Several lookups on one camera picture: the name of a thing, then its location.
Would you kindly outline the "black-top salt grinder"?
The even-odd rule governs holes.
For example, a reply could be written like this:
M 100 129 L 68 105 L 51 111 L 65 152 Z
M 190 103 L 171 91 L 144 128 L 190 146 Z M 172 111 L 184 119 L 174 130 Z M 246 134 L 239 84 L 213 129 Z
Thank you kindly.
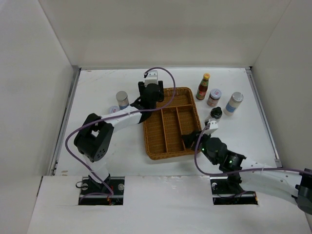
M 223 115 L 223 112 L 220 107 L 214 107 L 208 116 L 205 118 L 204 123 L 205 125 L 208 124 L 209 121 L 215 120 L 216 122 L 219 122 L 221 117 Z

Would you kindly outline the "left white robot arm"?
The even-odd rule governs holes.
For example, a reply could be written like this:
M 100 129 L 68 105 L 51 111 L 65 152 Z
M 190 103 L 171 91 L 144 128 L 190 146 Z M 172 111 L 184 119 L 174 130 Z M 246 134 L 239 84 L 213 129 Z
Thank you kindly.
M 163 81 L 147 85 L 145 82 L 140 81 L 138 87 L 140 96 L 132 104 L 121 111 L 104 117 L 122 114 L 126 114 L 126 116 L 90 125 L 79 130 L 74 139 L 74 145 L 85 156 L 87 165 L 100 170 L 102 173 L 94 180 L 92 185 L 98 194 L 105 194 L 109 190 L 110 174 L 99 163 L 103 161 L 103 157 L 108 152 L 113 133 L 143 123 L 152 115 L 151 110 L 156 108 L 156 104 L 164 100 Z

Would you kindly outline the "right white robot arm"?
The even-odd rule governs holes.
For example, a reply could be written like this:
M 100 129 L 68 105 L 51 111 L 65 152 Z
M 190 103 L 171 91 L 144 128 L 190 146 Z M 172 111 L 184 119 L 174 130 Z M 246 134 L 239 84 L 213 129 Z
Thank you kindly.
M 207 176 L 226 176 L 226 187 L 239 194 L 255 191 L 275 196 L 296 205 L 301 211 L 312 213 L 312 171 L 292 168 L 274 168 L 253 161 L 228 149 L 217 137 L 194 131 L 183 135 L 188 149 L 201 152 L 220 173 L 206 173 Z

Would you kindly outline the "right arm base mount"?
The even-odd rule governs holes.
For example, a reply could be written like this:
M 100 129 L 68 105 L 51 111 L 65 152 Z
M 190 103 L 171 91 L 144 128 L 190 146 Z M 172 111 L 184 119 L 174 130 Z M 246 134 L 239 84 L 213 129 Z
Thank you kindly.
M 211 177 L 210 183 L 214 205 L 258 205 L 256 192 L 231 184 L 227 177 Z

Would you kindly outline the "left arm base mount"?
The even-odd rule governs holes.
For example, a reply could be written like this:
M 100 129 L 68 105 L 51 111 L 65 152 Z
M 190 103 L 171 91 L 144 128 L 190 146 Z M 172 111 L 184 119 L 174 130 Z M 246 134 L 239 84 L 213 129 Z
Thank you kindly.
M 83 177 L 82 181 L 77 182 L 76 188 L 79 189 L 78 204 L 82 206 L 123 205 L 125 178 L 108 177 L 104 182 L 113 191 L 113 195 L 102 183 L 97 183 L 90 177 Z

